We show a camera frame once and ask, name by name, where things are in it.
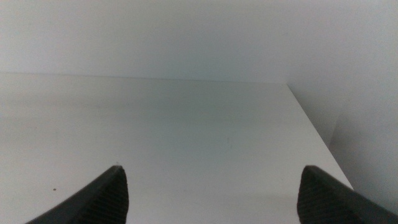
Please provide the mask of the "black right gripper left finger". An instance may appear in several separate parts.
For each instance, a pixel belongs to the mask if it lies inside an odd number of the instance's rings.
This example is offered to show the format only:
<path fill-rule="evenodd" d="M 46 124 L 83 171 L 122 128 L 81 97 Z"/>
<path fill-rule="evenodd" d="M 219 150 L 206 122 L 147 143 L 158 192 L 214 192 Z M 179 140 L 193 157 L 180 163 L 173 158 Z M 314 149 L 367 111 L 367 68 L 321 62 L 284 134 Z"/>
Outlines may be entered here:
<path fill-rule="evenodd" d="M 94 181 L 28 224 L 125 224 L 129 210 L 127 177 L 112 166 Z"/>

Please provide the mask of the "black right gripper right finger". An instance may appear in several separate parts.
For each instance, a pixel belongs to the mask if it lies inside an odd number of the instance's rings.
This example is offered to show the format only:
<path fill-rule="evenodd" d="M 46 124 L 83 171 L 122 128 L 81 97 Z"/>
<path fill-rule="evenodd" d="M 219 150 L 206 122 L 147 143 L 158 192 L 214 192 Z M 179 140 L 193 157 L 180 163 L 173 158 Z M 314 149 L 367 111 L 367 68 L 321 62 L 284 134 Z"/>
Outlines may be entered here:
<path fill-rule="evenodd" d="M 300 223 L 397 224 L 397 215 L 317 166 L 305 166 L 297 200 Z"/>

